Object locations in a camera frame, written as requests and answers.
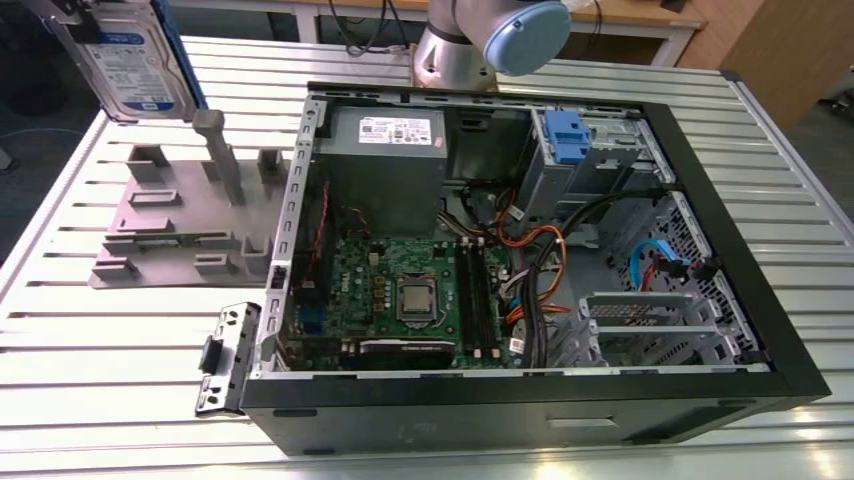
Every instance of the hard drive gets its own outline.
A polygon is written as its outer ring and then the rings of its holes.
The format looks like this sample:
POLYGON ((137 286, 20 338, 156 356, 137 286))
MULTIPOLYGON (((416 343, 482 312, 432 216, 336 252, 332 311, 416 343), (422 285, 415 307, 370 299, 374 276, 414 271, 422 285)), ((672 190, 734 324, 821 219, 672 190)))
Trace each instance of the hard drive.
POLYGON ((104 2, 88 12, 99 30, 92 40, 75 38, 76 25, 49 20, 107 115, 119 122, 191 121, 207 105, 165 2, 104 2))

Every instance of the power supply label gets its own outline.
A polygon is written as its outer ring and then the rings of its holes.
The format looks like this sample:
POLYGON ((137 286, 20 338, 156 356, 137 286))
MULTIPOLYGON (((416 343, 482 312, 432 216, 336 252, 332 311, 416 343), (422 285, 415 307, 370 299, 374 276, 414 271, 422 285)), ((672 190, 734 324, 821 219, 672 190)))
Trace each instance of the power supply label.
POLYGON ((426 118, 364 117, 359 121, 359 143, 431 145, 426 118))

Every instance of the wooden cabinet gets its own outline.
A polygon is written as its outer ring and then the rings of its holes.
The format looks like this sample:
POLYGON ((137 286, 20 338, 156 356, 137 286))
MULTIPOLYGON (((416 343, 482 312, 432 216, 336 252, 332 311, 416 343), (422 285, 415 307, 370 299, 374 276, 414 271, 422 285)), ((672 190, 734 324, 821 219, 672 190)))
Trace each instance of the wooden cabinet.
POLYGON ((707 20, 676 66, 734 70, 785 130, 854 62, 854 1, 693 0, 707 20))

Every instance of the blue hard drive label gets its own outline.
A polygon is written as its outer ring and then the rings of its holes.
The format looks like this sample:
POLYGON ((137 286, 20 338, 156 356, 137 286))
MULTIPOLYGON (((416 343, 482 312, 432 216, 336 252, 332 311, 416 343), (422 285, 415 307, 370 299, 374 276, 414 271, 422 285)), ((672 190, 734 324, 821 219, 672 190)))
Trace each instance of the blue hard drive label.
POLYGON ((167 111, 175 99, 160 71, 165 60, 136 33, 103 32, 100 43, 87 45, 113 98, 139 111, 167 111))

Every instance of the green motherboard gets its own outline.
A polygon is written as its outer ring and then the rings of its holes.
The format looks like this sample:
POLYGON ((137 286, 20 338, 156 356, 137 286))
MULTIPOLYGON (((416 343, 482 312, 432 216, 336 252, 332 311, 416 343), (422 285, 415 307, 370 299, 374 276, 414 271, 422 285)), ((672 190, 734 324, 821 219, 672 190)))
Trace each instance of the green motherboard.
MULTIPOLYGON (((464 247, 455 242, 430 240, 340 240, 326 311, 302 309, 299 312, 315 342, 359 338, 443 341, 454 344, 451 368, 502 368, 504 359, 498 351, 472 355, 464 350, 466 299, 458 292, 456 268, 460 248, 464 247)), ((483 281, 492 288, 498 273, 507 267, 507 253, 502 248, 490 247, 480 251, 486 267, 483 281)), ((488 314, 480 315, 487 322, 482 328, 491 330, 490 335, 500 346, 498 304, 492 295, 484 305, 480 312, 486 310, 488 314)), ((303 343, 307 342, 314 343, 308 335, 303 336, 303 343)), ((336 360, 330 355, 334 353, 331 347, 307 352, 308 357, 315 357, 310 369, 332 369, 336 360)))

